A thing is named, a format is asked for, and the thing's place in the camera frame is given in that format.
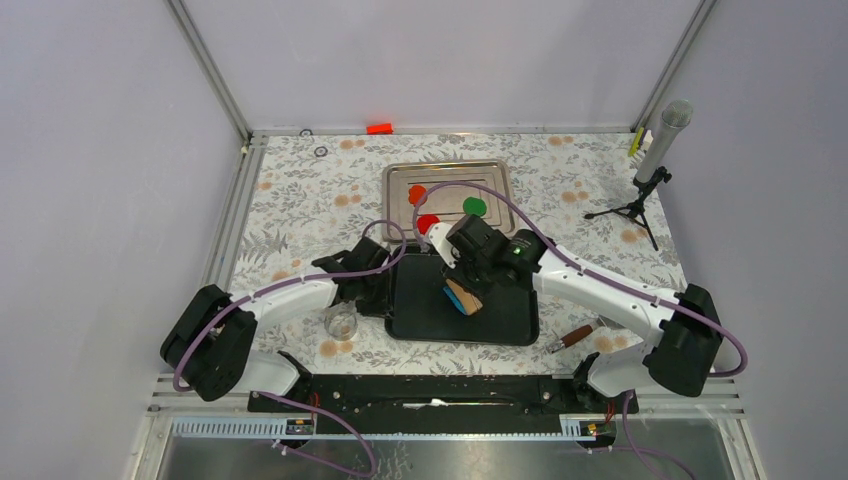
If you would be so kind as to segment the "wooden dough roller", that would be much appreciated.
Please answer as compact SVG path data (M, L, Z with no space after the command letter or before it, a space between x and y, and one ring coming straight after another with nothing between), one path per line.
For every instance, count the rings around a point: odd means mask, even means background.
M474 294L464 289L459 283L452 279L447 279L445 287L450 287L456 293L467 311L465 316L474 315L481 310L482 302Z

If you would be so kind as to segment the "blue dough piece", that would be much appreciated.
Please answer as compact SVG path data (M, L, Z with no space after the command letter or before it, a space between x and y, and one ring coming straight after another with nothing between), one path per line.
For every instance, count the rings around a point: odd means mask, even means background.
M466 311L466 309L465 309L464 305L462 304L462 302L460 301L460 299L457 297L456 293L455 293L455 292L454 292L454 291L453 291L450 287L444 287L444 288L443 288L443 291L444 291L444 293L447 295L447 297L450 299L450 301L452 302L452 304L454 305L454 307L455 307L455 308L456 308L456 309L457 309L457 310L458 310L458 311L459 311L462 315L466 315L466 314L467 314L467 311Z

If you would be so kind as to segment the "black plastic tray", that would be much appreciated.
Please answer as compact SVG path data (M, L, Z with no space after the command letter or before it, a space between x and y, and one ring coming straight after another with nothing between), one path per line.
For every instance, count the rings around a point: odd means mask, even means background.
M537 296L516 287L495 286L479 312L462 314L445 293L442 259L416 245L391 272L385 318L398 340L528 346L539 336Z

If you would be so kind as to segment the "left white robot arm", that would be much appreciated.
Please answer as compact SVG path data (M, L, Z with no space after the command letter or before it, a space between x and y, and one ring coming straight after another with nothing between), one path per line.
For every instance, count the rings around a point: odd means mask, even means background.
M363 237L350 250L319 258L302 274L233 297L216 284L200 288L160 348L177 392L206 402L230 393L270 393L288 411L309 401L310 385L283 354L254 348L257 334L303 315L372 296L396 258Z

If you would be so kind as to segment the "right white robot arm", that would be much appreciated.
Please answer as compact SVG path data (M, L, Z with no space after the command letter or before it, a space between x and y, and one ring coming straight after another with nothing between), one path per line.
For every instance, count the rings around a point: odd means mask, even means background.
M724 339L705 288L690 284L678 292L632 280L574 260L532 230L506 237L472 215L430 226L426 240L444 261L452 300L466 315L487 311L495 287L516 287L570 301L639 337L632 347L579 364L573 396L583 410L597 412L613 397L648 386L702 394Z

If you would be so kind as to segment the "green dough disc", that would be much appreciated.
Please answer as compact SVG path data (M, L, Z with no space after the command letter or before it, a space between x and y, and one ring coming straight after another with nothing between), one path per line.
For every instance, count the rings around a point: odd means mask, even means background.
M463 213L466 215L475 215L484 217L488 212L487 203L478 197L466 197L462 202Z

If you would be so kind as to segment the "red dough disc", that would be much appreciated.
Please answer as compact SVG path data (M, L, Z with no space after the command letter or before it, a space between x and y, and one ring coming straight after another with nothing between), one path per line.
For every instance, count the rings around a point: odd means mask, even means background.
M416 227L417 227L418 233L422 236L426 235L428 233L428 231L430 230L430 228L433 225L435 225L439 222L440 222L440 218L435 214L420 215L416 219Z

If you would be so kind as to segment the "orange dough disc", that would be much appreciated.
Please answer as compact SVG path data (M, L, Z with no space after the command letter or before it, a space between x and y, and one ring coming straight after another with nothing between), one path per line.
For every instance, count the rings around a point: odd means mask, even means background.
M420 184L412 185L408 189L408 203L410 205L417 205L418 202L426 195L427 188Z

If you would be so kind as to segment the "small glass bowl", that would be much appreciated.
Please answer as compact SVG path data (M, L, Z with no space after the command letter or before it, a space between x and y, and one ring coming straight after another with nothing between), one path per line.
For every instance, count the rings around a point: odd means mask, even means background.
M358 330L358 315L354 310L340 309L328 311L324 319L324 328L334 340L351 340Z

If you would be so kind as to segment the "silver metal tray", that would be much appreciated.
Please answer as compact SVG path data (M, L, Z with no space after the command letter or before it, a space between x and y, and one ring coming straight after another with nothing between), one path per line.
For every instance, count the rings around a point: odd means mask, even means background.
M382 175L383 217L398 224L407 238L413 238L415 206L408 203L408 189L420 184L428 190L442 183L448 185L427 196L419 215L435 214L441 221L453 223L465 215L462 202L472 196L487 203L488 212L482 218L490 226L506 235L517 230L518 219L508 206L494 195L471 186L482 185L508 199L512 197L509 167L497 159L399 163L386 167Z

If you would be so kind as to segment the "floral tablecloth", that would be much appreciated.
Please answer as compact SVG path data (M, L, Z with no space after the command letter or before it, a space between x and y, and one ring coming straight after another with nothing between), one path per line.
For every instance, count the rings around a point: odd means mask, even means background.
M355 245L363 231L380 238L382 174L395 163L496 159L509 170L514 202L572 253L622 275L666 288L686 285L657 196L648 199L650 230L608 214L636 194L628 134L456 134L278 136L270 139L229 289L249 293L303 271L314 259ZM589 211L602 214L586 220ZM570 373L593 352L636 342L603 328L551 354L557 336L591 321L590 311L555 297L539 300L540 334L526 347L409 342L391 338L381 320L362 318L355 336L331 338L314 312L258 335L256 348L285 351L315 373Z

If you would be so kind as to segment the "orange block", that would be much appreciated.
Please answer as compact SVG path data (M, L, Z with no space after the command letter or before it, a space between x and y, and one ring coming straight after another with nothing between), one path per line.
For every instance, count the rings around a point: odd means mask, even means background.
M391 135L393 133L394 128L391 123L380 123L366 127L367 135Z

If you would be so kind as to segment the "yellow marker pen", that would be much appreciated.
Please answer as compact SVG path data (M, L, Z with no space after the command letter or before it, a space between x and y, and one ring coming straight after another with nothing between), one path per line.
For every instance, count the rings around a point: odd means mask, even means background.
M632 141L631 146L628 150L628 154L627 154L628 157L633 157L639 151L639 149L642 145L644 134L645 134L645 128L639 127L638 130L635 132L633 141Z

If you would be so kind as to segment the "grey microphone on tripod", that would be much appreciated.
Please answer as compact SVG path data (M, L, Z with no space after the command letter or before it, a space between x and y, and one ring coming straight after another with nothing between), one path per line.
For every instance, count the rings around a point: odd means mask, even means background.
M652 247L658 251L658 244L645 215L645 202L661 183L671 180L672 174L662 165L662 161L678 134L691 123L693 112L694 108L688 100L678 99L670 102L661 112L657 129L650 131L651 141L648 141L646 133L646 148L639 150L639 153L642 153L641 163L632 181L638 191L636 199L616 208L586 213L583 218L590 220L614 214L629 219L648 235Z

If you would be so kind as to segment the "brown handled tool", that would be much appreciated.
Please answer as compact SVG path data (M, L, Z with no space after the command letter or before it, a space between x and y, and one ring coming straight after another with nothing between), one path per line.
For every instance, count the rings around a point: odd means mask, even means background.
M572 347L573 345L579 343L584 340L586 337L591 335L595 330L599 329L603 326L603 323L600 319L596 319L592 322L589 322L585 325L582 325L569 333L564 334L563 336L553 340L550 342L545 351L550 354L554 354L558 351L567 349Z

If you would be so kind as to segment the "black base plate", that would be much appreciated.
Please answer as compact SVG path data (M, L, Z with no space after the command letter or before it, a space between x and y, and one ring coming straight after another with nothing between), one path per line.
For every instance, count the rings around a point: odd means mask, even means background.
M334 413L362 434L560 434L565 420L638 412L552 375L314 374L287 398Z

